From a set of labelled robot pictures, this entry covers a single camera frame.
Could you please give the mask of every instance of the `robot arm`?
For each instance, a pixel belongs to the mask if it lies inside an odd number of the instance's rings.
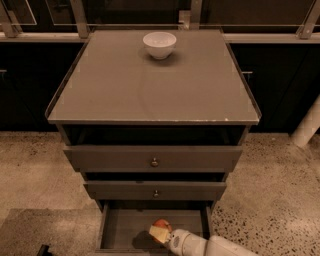
[[[178,256],[257,256],[223,237],[206,240],[189,231],[151,226],[149,233]]]

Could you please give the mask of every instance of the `gray drawer front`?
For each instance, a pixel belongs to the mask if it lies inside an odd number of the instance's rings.
[[[64,150],[72,166],[82,171],[230,172],[241,146],[71,146]],[[155,159],[157,166],[152,166]]]
[[[89,196],[96,200],[219,200],[224,182],[88,181]]]

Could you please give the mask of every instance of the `black cabinet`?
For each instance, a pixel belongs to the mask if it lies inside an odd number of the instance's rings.
[[[233,44],[262,112],[251,132],[293,132],[320,93],[320,46]]]
[[[1,43],[0,130],[52,131],[44,113],[80,43]]]

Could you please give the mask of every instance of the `drawer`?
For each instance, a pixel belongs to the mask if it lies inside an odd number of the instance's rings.
[[[167,249],[148,234],[159,218],[166,219],[173,229],[185,229],[206,239],[212,235],[208,202],[104,201],[103,204],[97,255],[168,255]]]
[[[241,146],[69,146],[75,170],[86,172],[230,172]]]
[[[217,201],[226,189],[224,182],[183,181],[87,181],[84,186],[95,200]]]

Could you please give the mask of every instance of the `white pipe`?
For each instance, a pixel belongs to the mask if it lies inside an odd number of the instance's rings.
[[[292,134],[293,142],[305,146],[320,127],[320,95],[303,118],[298,128]]]

